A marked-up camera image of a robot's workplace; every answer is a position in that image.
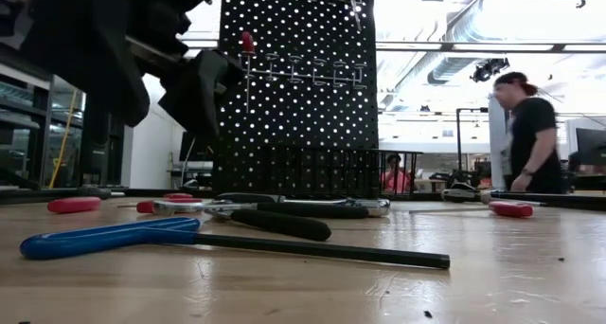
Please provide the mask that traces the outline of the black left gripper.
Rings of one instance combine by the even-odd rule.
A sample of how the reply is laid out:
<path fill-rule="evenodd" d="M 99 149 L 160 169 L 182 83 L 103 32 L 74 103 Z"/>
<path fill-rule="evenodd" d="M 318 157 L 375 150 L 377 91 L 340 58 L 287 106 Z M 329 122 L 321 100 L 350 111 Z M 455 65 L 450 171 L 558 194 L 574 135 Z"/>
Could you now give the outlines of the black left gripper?
<path fill-rule="evenodd" d="M 158 104 L 177 123 L 196 136 L 219 136 L 220 103 L 242 81 L 242 67 L 217 50 L 185 57 L 187 46 L 178 37 L 191 25 L 187 13 L 202 3 L 212 0 L 127 1 L 95 14 L 112 79 L 111 113 L 125 124 L 147 116 L 151 102 L 142 77 L 151 74 L 170 84 Z"/>

